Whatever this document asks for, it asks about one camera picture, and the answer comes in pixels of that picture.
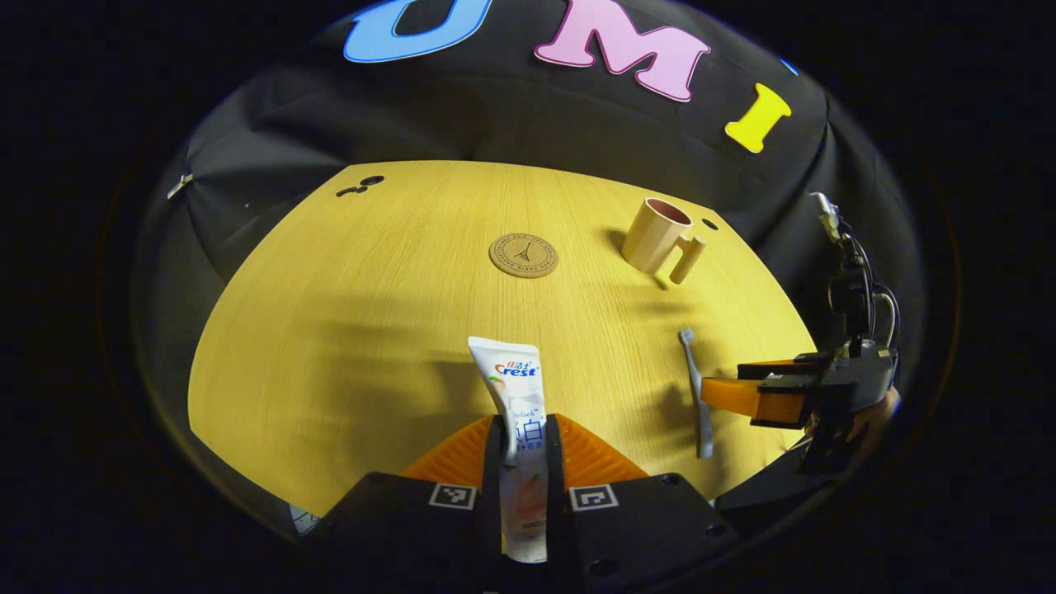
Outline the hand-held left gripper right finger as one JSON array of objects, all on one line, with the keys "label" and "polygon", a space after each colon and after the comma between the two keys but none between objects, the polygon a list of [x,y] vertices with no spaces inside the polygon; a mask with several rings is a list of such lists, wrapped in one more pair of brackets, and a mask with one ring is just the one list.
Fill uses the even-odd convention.
[{"label": "hand-held left gripper right finger", "polygon": [[576,488],[561,420],[546,421],[546,584],[667,584],[742,541],[680,474]]}]

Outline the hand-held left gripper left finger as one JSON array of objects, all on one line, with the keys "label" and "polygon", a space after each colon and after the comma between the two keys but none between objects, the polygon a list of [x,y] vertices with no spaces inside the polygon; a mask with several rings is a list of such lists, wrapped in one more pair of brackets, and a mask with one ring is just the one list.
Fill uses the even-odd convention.
[{"label": "hand-held left gripper left finger", "polygon": [[505,444],[504,421],[486,415],[401,474],[370,471],[314,527],[309,547],[352,578],[495,578]]}]

